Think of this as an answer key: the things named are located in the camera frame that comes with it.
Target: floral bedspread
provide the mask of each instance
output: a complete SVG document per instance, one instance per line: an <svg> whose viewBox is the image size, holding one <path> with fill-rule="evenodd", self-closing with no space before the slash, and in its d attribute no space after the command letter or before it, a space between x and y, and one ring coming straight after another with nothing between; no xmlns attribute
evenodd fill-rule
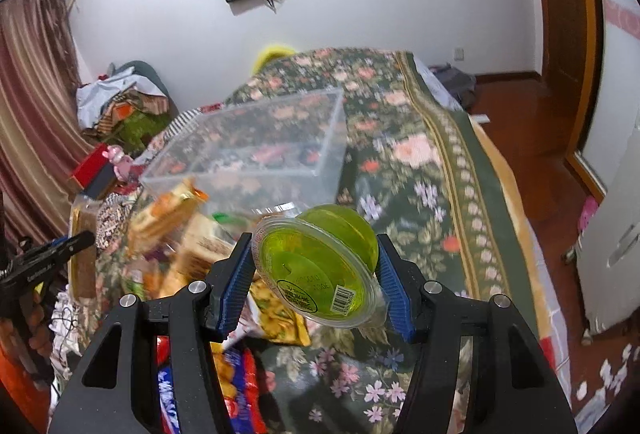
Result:
<svg viewBox="0 0 640 434"><path fill-rule="evenodd" d="M439 106L411 54L299 54L272 62L227 102L328 87L344 89L348 126L337 202L356 208L401 257L458 295L510 295L536 333L526 263L500 181L468 116ZM252 344L268 376L260 407L270 431L391 432L414 348L381 329L321 327L311 336L309 348Z"/></svg>

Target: pink pig toy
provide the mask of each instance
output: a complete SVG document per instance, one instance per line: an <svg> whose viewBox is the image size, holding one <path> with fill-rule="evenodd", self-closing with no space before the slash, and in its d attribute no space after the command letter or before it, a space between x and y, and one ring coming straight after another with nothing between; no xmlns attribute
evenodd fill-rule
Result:
<svg viewBox="0 0 640 434"><path fill-rule="evenodd" d="M113 164L113 172L119 181L129 180L129 171L131 170L133 160L131 159L131 156L124 154L122 147L119 145L110 145L102 155L105 158L108 158L109 162Z"/></svg>

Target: blue gripper pad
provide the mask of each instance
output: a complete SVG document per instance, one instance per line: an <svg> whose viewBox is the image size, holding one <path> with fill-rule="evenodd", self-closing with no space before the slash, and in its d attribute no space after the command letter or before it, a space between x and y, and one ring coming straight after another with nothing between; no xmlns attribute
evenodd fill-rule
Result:
<svg viewBox="0 0 640 434"><path fill-rule="evenodd" d="M400 334L405 342L412 343L415 337L415 326L412 321L411 302L396 273L390 254L400 262L406 261L400 259L398 252L393 248L391 240L386 235L378 235L378 247L376 275L378 283L389 299L389 319L396 333ZM388 253L385 247L391 248L393 251Z"/></svg>
<svg viewBox="0 0 640 434"><path fill-rule="evenodd" d="M251 241L247 241L240 253L240 260L229 280L222 297L222 312L218 321L218 331L226 337L236 329L244 301L249 293L249 286L254 278L255 264L251 253Z"/></svg>

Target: bed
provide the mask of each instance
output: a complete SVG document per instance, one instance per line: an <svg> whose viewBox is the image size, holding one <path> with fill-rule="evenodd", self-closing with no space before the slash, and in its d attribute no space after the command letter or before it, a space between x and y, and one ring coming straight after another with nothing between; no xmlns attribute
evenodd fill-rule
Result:
<svg viewBox="0 0 640 434"><path fill-rule="evenodd" d="M330 86L344 90L349 137L337 203L355 208L376 233L389 235L403 258L458 295L509 295L569 399L566 325L513 173L481 127L457 110L411 53L302 53L270 63L225 103ZM146 158L175 131L172 125L157 137ZM83 311L81 344L121 295L122 218L145 200L140 190L116 203L108 200L107 207L119 205L119 213L116 224L102 226L109 233L98 234L104 248L97 265L98 302ZM411 378L412 348L384 329L320 327L311 337L308 348L250 343L264 377L260 407L270 432L391 432ZM468 351L463 342L451 432L464 421Z"/></svg>

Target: hand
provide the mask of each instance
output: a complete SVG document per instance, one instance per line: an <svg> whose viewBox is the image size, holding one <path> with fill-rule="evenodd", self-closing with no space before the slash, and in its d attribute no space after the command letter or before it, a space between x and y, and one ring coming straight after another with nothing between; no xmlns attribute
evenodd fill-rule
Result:
<svg viewBox="0 0 640 434"><path fill-rule="evenodd" d="M53 346L49 340L49 329L46 324L42 323L44 319L44 310L40 306L40 295L33 293L33 301L36 305L31 311L31 315L27 317L27 324L33 337L29 339L29 347L36 351L40 356L49 358ZM9 319L0 319L0 347L4 354L14 363L20 364L17 353L15 353L14 344L11 336L14 334L14 325Z"/></svg>

